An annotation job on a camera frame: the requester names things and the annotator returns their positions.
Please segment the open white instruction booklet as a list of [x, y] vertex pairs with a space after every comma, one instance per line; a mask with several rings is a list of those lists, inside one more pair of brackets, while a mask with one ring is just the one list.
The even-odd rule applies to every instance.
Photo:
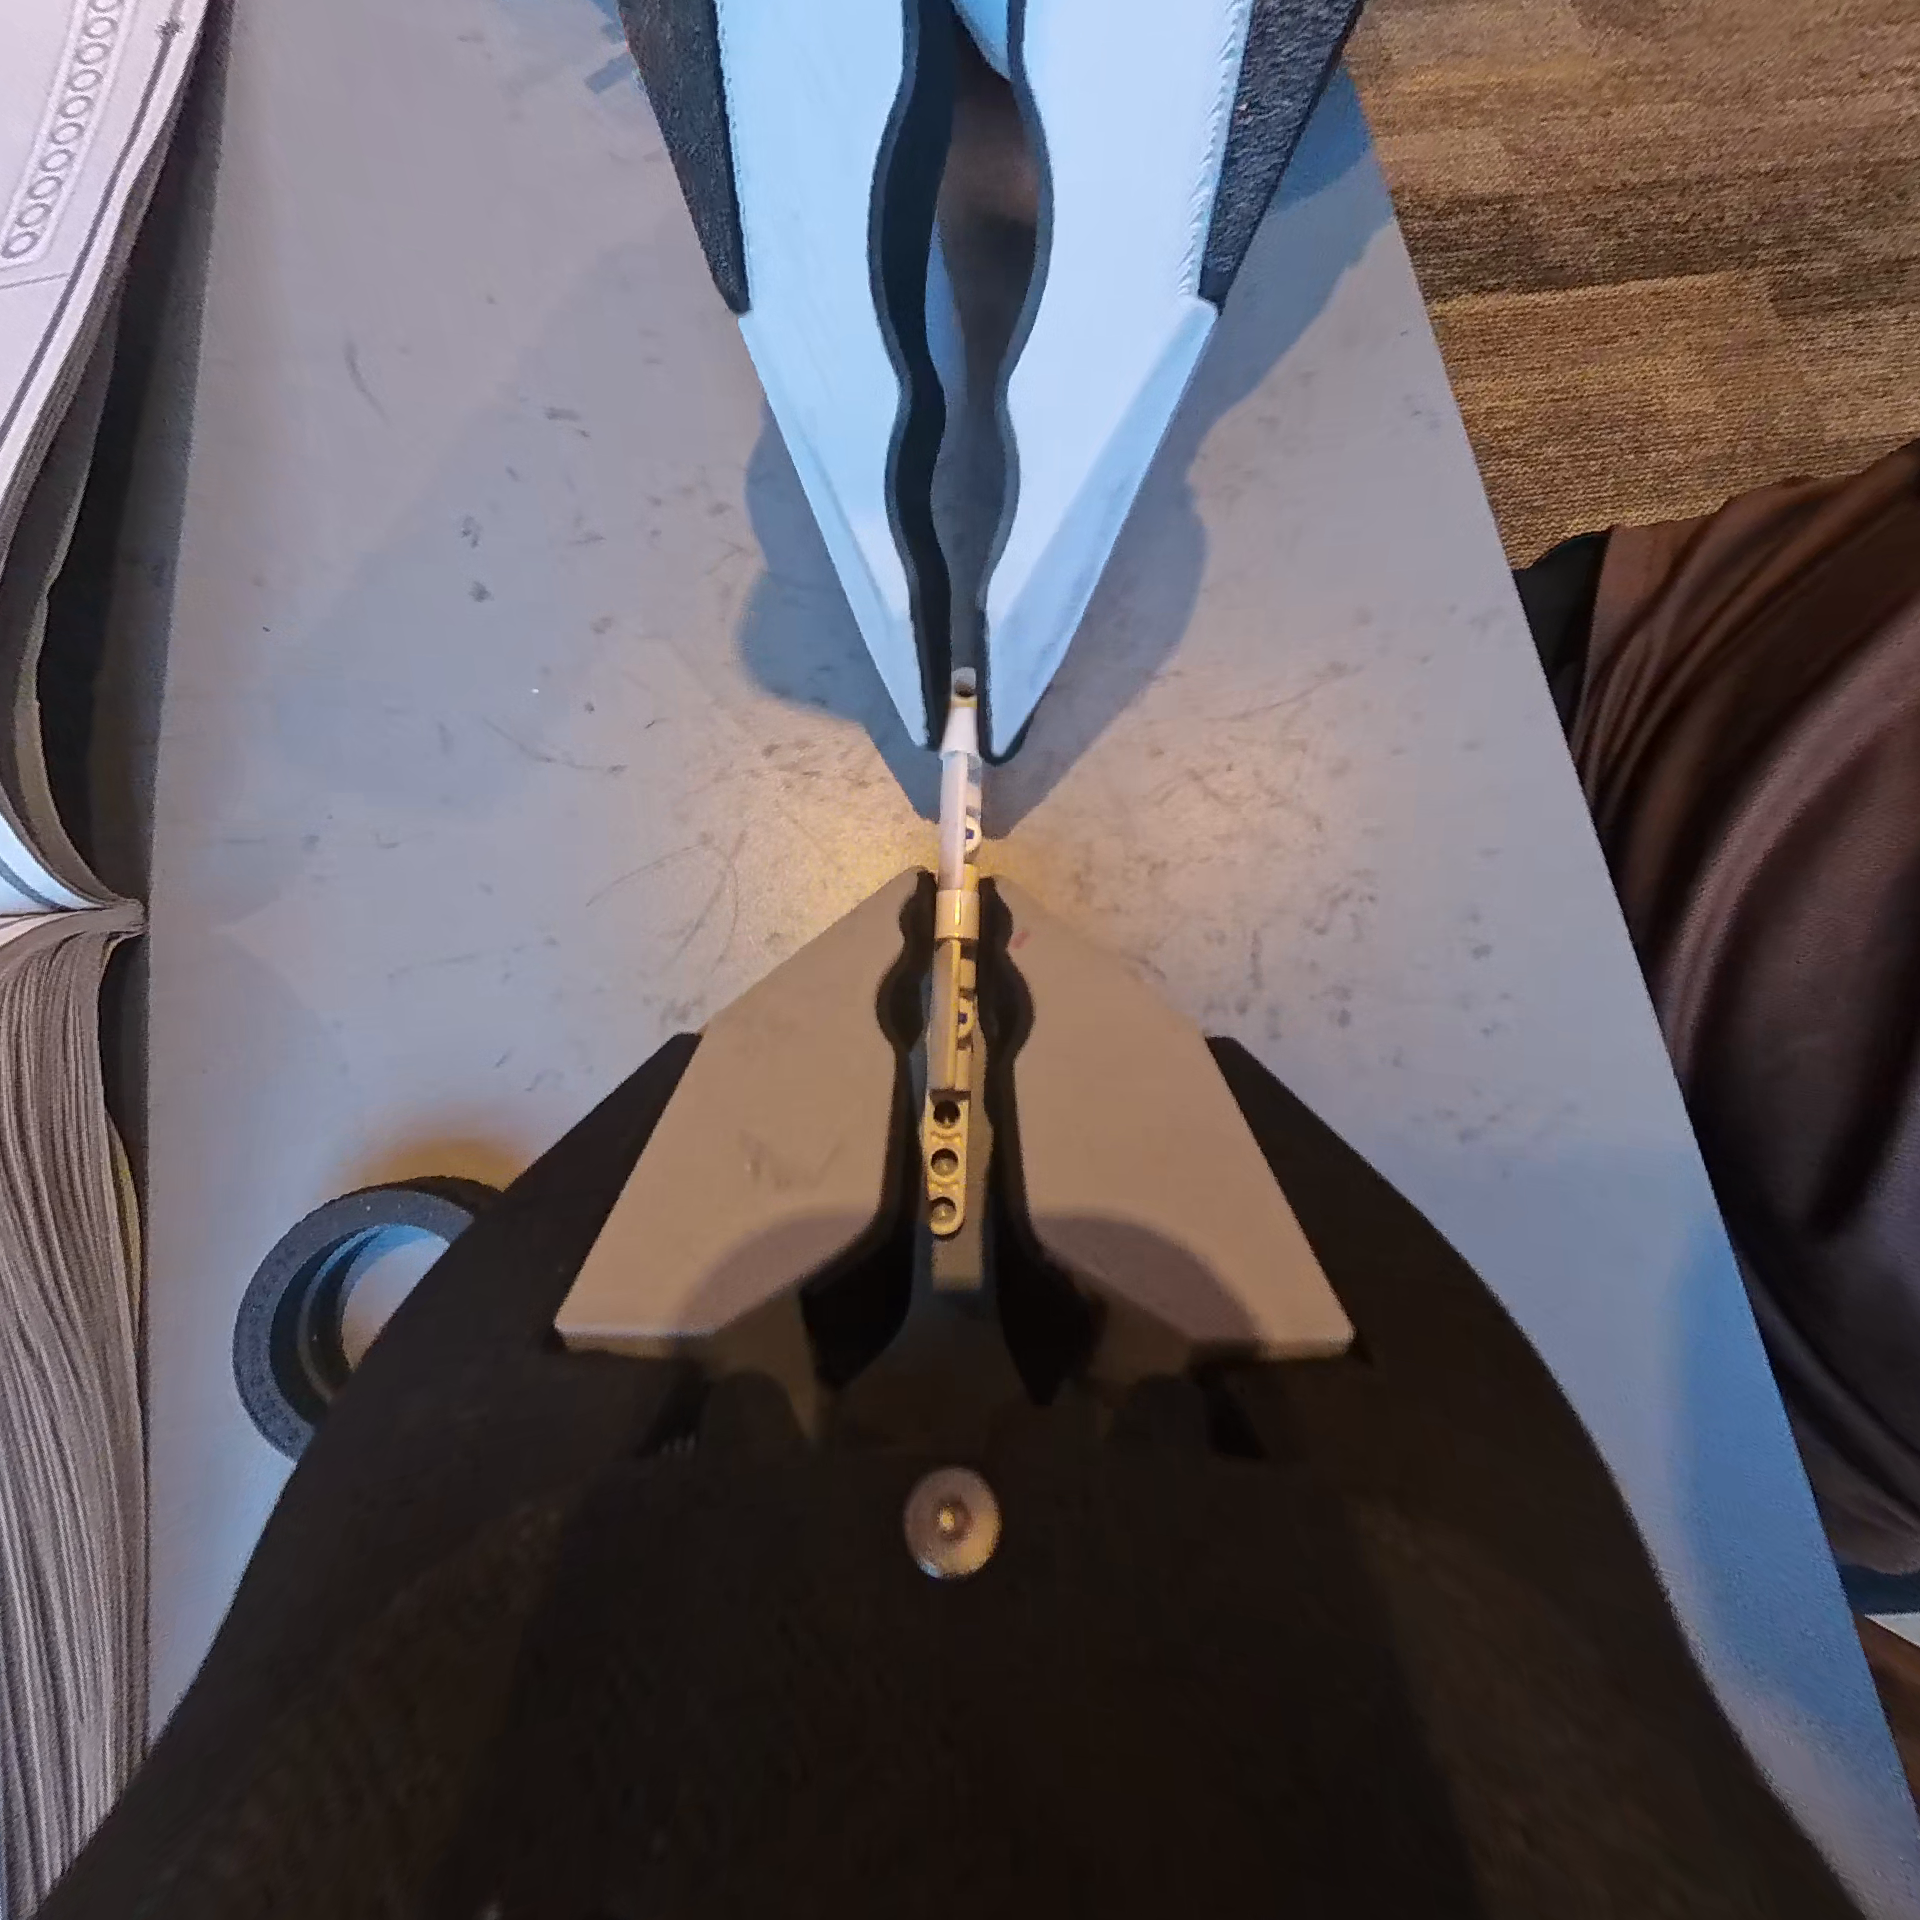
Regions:
[[2, 1835], [32, 1914], [140, 1762], [148, 1493], [140, 1218], [101, 997], [143, 908], [67, 832], [40, 667], [120, 302], [205, 4], [2, 20]]

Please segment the person's brown shirt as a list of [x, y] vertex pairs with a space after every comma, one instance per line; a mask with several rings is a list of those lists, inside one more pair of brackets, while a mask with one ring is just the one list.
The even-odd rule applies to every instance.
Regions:
[[1919, 451], [1617, 529], [1571, 755], [1839, 1560], [1919, 1555]]

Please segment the black rubber tyre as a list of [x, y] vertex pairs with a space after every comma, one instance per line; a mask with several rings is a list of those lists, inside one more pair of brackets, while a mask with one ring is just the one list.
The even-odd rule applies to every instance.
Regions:
[[299, 1461], [329, 1406], [425, 1270], [498, 1188], [417, 1174], [329, 1197], [264, 1257], [232, 1330], [232, 1376], [257, 1434]]

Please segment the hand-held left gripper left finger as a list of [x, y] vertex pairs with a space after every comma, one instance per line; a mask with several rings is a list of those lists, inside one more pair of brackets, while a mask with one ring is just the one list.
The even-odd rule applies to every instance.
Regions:
[[559, 1313], [568, 1352], [827, 1395], [800, 1289], [881, 1224], [898, 1067], [881, 988], [925, 892], [923, 872], [888, 880], [704, 1026]]

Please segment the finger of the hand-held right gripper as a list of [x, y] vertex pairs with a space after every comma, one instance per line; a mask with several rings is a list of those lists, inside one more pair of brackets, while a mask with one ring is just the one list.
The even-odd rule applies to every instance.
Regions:
[[907, 734], [947, 715], [954, 596], [932, 516], [947, 389], [928, 338], [954, 131], [940, 2], [723, 2], [740, 332], [858, 630]]
[[1201, 278], [1249, 30], [1245, 2], [1005, 6], [1040, 226], [1000, 389], [991, 755], [1017, 750], [1066, 660], [1216, 324]]

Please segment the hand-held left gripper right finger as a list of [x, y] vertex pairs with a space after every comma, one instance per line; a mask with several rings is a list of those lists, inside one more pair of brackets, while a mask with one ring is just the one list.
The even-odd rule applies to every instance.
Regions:
[[1201, 1026], [1010, 880], [984, 904], [991, 1251], [1037, 1402], [1354, 1347]]

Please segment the grey desk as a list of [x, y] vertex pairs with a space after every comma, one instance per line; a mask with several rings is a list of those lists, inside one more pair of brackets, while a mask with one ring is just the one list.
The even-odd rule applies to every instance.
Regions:
[[[152, 1723], [287, 1464], [283, 1228], [511, 1180], [922, 857], [905, 747], [597, 4], [235, 4], [152, 859]], [[1913, 1804], [1361, 99], [1336, 81], [994, 800], [1003, 868], [1467, 1257], [1872, 1914]]]

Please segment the long white toy beam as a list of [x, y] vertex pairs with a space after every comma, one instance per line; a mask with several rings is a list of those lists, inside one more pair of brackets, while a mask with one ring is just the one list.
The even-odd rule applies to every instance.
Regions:
[[[935, 892], [972, 882], [981, 892], [981, 802], [981, 760], [943, 756]], [[972, 1212], [972, 1133], [986, 1059], [979, 1028], [979, 941], [932, 941], [923, 1044], [925, 1093], [919, 1136], [928, 1228], [937, 1242], [951, 1242], [967, 1228]]]

